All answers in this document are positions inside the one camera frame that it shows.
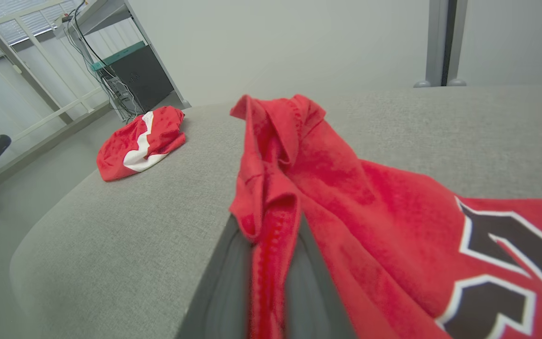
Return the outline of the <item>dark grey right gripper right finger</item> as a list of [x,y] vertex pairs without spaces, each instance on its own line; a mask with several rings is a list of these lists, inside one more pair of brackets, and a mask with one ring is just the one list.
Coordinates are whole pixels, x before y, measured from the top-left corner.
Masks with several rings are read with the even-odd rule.
[[304,214],[301,215],[285,288],[288,339],[356,337]]

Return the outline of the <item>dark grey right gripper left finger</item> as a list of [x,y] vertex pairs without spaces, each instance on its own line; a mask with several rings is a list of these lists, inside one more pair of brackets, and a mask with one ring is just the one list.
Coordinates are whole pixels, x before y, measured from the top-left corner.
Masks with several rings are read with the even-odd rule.
[[246,339],[252,247],[229,216],[186,311],[177,339]]

